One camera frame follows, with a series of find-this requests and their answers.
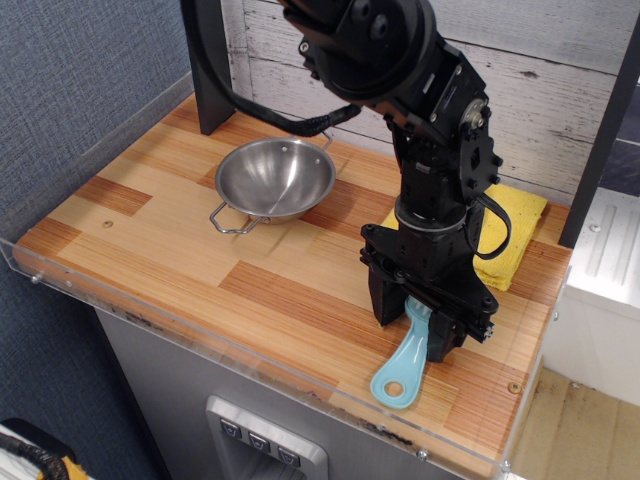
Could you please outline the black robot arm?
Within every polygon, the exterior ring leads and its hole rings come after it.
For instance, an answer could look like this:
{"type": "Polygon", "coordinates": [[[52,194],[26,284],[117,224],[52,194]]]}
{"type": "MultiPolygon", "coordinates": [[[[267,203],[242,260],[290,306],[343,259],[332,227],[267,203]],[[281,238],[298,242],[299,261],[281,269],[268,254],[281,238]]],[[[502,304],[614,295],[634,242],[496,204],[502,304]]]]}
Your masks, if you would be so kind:
{"type": "Polygon", "coordinates": [[[362,261],[375,317],[393,322],[408,298],[431,310],[426,358],[440,363],[493,330],[498,302],[474,271],[501,159],[488,128],[485,82],[438,33],[426,1],[287,1],[306,67],[339,98],[379,113],[401,173],[396,227],[368,224],[362,261]]]}

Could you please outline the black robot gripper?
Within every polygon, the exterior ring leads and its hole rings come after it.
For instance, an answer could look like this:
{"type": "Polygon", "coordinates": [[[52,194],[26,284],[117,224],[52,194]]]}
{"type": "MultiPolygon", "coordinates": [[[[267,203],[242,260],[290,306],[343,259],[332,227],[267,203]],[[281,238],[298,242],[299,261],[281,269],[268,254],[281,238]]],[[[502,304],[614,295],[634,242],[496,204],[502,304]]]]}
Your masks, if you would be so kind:
{"type": "Polygon", "coordinates": [[[367,224],[361,261],[369,269],[373,313],[381,326],[394,322],[414,297],[432,310],[427,361],[442,363],[467,337],[484,342],[494,333],[499,304],[473,267],[463,233],[442,238],[367,224]]]}

